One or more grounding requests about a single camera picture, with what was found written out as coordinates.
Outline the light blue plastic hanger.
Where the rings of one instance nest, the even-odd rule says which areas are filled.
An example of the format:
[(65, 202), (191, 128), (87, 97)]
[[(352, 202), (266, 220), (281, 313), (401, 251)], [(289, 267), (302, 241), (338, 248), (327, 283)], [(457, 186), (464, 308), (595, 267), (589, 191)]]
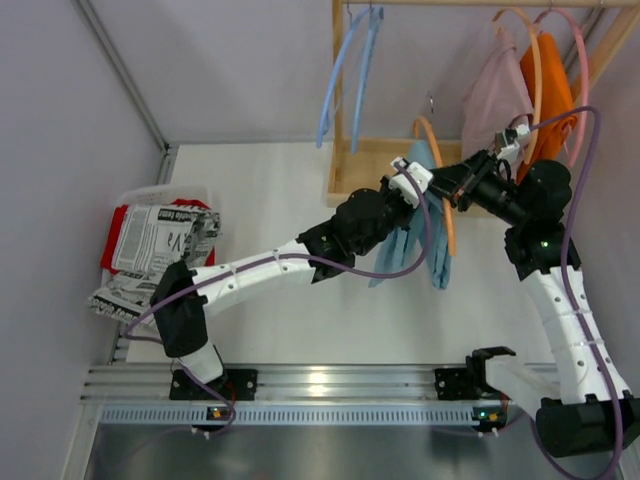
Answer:
[[(321, 107), (321, 113), (318, 120), (318, 125), (315, 133), (315, 145), (317, 148), (320, 148), (325, 143), (325, 138), (329, 134), (330, 130), (333, 130), (333, 141), (334, 145), (337, 146), (343, 140), (343, 113), (342, 106), (344, 102), (345, 93), (348, 91), (349, 86), (344, 85), (344, 73), (345, 66), (348, 60), (348, 56), (350, 51), (353, 49), (353, 44), (356, 39), (356, 36), (360, 30), (360, 27), (363, 23), (366, 24), (366, 35), (367, 35), (367, 24), (368, 19), (364, 18), (363, 21), (359, 24), (357, 31), (355, 32), (355, 36), (352, 36), (349, 33), (350, 30), (350, 22), (355, 20), (358, 14), (362, 11), (359, 11), (356, 15), (350, 10), (350, 3), (348, 1), (333, 1), (332, 5), (332, 33), (334, 34), (333, 45), (332, 45), (332, 55), (333, 55), (333, 63), (332, 70), (329, 76), (329, 80), (327, 83), (323, 104)], [(358, 77), (360, 71), (360, 63), (361, 63), (361, 51), (364, 45), (360, 48), (356, 58), (359, 61), (358, 70), (356, 72), (352, 72), (347, 75), (348, 81), (356, 80), (356, 94), (358, 89)]]

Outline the red trousers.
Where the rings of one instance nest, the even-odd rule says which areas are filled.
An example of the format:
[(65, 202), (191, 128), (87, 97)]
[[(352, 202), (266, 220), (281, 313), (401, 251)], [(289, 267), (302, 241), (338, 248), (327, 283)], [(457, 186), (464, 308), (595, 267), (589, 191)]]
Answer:
[(101, 259), (112, 273), (161, 273), (195, 253), (214, 219), (204, 203), (129, 204), (116, 208)]

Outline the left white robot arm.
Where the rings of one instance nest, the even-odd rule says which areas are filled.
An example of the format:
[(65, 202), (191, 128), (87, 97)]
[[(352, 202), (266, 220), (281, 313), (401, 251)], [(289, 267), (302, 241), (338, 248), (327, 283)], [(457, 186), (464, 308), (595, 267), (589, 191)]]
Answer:
[(358, 189), (334, 215), (269, 252), (207, 267), (170, 265), (151, 297), (152, 315), (167, 357), (177, 360), (195, 388), (219, 398), (227, 380), (206, 321), (226, 309), (289, 285), (312, 285), (354, 272), (367, 255), (426, 206), (430, 174), (398, 173), (379, 190)]

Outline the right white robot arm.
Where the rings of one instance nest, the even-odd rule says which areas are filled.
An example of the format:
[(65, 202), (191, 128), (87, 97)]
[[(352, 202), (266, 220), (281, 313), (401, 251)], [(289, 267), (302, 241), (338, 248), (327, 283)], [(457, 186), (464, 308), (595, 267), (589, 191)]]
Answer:
[(536, 306), (558, 374), (548, 381), (513, 350), (485, 347), (466, 359), (476, 392), (513, 400), (554, 458), (621, 453), (639, 436), (639, 400), (613, 366), (562, 221), (573, 194), (569, 170), (542, 160), (515, 183), (501, 175), (495, 155), (480, 151), (432, 174), (429, 190), (437, 197), (459, 211), (477, 205), (507, 223), (508, 260)]

